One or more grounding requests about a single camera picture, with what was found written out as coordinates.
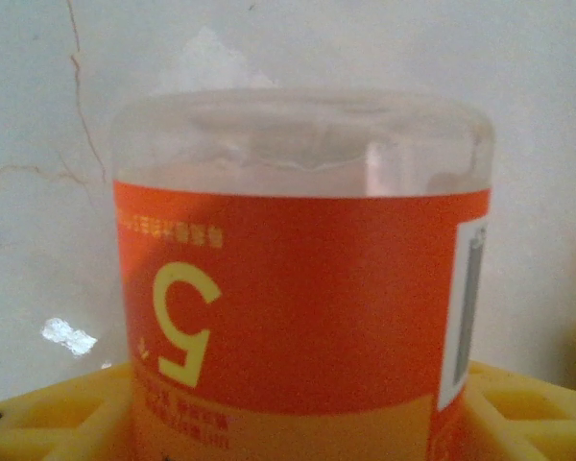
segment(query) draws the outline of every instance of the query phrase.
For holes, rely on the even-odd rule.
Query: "light yellow label section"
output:
[[[133,411],[142,461],[426,459],[432,396],[348,415],[270,415],[196,399],[142,370],[141,376]]]

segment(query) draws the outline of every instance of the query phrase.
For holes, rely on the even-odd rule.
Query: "bottle label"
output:
[[[488,190],[114,190],[141,459],[450,459]]]

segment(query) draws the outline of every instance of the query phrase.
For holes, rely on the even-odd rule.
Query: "yellow plastic crate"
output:
[[[129,390],[122,365],[1,402],[0,461],[132,460]],[[575,391],[472,363],[465,415],[467,460],[576,461]]]

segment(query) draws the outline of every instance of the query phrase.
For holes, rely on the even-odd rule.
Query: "white wall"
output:
[[[576,1],[73,0],[72,12],[76,31],[66,0],[0,2],[0,399],[126,357],[106,146],[117,108],[269,85],[428,91],[488,113],[496,189],[475,357],[576,385]]]

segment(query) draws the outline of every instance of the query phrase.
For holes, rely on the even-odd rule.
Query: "translucent bottle top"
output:
[[[490,186],[488,118],[433,96],[254,89],[175,94],[124,109],[114,178],[281,197],[445,195]]]

